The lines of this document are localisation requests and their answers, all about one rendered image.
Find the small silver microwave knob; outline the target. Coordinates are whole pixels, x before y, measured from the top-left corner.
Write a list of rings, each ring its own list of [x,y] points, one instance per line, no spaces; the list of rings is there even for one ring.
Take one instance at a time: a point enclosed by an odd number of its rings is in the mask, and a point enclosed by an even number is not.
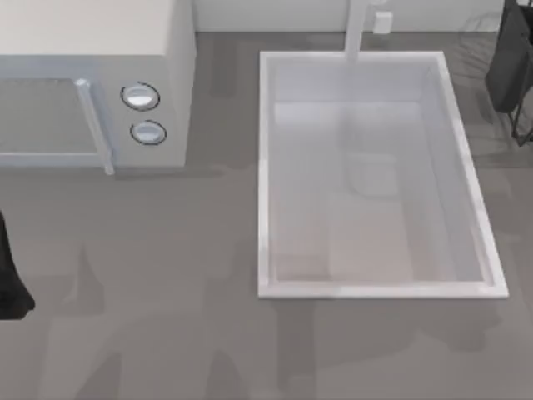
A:
[[[145,120],[131,125],[130,136],[144,146],[157,146],[167,139],[167,130],[153,120]]]

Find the microwave oven door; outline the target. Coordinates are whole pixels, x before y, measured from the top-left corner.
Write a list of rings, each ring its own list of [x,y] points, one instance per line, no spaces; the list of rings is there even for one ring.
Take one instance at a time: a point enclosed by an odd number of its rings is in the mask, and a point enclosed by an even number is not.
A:
[[[103,169],[74,84],[79,78],[92,85],[112,149],[93,59],[0,54],[0,168]]]

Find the white sink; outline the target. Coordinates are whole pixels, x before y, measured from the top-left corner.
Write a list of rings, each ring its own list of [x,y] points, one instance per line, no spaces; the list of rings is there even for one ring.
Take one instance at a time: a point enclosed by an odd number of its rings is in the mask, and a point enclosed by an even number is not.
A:
[[[508,297],[443,52],[263,51],[258,139],[258,297]]]

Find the large silver microwave knob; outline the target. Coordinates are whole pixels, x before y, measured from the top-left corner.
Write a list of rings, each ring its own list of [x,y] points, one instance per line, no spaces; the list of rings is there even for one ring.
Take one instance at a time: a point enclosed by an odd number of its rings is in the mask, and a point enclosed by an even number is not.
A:
[[[138,112],[153,110],[161,101],[159,92],[144,82],[122,87],[120,97],[127,107]]]

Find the pale microwave oven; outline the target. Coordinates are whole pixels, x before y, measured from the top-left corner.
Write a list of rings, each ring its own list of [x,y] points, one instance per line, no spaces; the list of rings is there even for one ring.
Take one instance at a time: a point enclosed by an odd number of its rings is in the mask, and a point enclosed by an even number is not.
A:
[[[185,165],[197,55],[192,0],[0,0],[0,54],[89,56],[98,65],[115,173]],[[161,101],[138,112],[124,86],[152,85]],[[167,139],[144,146],[131,125],[160,123]]]

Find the tall white tap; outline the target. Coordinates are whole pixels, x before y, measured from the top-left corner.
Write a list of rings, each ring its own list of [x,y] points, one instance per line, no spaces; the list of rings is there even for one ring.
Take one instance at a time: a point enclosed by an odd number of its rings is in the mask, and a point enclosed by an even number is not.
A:
[[[346,39],[344,47],[345,59],[354,63],[361,48],[361,39],[366,21],[366,10],[369,5],[380,7],[390,0],[348,0]]]

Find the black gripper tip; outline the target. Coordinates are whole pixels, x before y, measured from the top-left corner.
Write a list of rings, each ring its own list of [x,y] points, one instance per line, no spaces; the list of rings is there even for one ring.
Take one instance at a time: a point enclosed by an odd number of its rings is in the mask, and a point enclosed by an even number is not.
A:
[[[35,307],[32,294],[17,272],[0,211],[0,321],[24,319]]]

